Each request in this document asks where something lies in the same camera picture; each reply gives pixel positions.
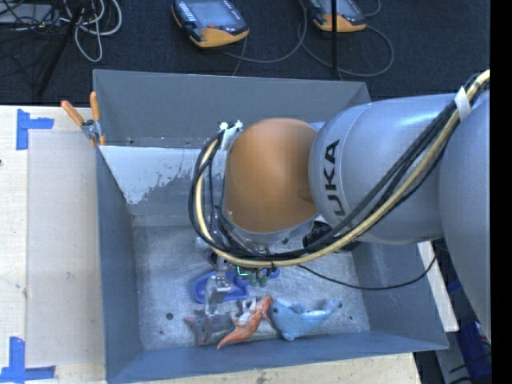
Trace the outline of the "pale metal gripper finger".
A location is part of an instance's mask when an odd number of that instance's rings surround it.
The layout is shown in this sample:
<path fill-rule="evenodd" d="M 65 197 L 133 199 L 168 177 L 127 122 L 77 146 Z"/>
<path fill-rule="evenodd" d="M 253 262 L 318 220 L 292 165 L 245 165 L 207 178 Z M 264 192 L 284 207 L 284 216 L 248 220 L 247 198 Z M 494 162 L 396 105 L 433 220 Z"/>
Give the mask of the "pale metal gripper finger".
<path fill-rule="evenodd" d="M 232 287 L 231 281 L 226 276 L 216 277 L 216 302 L 218 305 L 225 301 Z"/>
<path fill-rule="evenodd" d="M 207 316 L 215 314 L 218 306 L 218 285 L 217 277 L 212 275 L 206 281 L 205 294 L 204 294 L 204 311 Z"/>

